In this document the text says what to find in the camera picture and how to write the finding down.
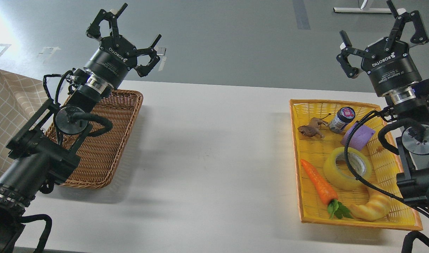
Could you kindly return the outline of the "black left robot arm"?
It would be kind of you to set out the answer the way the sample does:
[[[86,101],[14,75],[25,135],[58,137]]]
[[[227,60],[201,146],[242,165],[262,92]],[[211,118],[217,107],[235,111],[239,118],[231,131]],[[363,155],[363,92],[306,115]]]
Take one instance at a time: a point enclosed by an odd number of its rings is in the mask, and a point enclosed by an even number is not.
[[[52,230],[47,214],[25,216],[25,209],[38,192],[49,194],[78,167],[77,152],[88,137],[109,132],[113,123],[92,110],[119,88],[135,70],[147,76],[159,63],[155,49],[158,34],[147,48],[137,48],[119,33],[119,10],[101,9],[86,36],[100,42],[84,66],[43,78],[47,100],[8,142],[8,157],[14,160],[0,177],[0,253],[12,253],[26,223],[44,221],[45,227],[34,250],[42,253]]]

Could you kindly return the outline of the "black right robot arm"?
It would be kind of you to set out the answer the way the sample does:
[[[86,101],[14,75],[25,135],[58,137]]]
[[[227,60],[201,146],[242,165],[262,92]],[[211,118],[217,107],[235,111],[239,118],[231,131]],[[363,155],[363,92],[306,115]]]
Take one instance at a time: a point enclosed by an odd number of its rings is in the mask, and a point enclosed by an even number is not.
[[[371,111],[357,122],[349,134],[345,148],[345,162],[349,171],[364,185],[409,206],[429,218],[429,168],[417,169],[412,155],[429,155],[429,79],[423,79],[409,50],[429,42],[418,10],[396,9],[391,0],[388,8],[395,23],[387,37],[354,48],[347,33],[340,31],[343,45],[336,59],[349,78],[367,73],[375,93],[384,97],[387,107]],[[399,156],[403,171],[396,175],[401,197],[374,186],[351,166],[348,146],[355,132],[374,117],[387,121],[378,132],[378,140],[388,151]]]

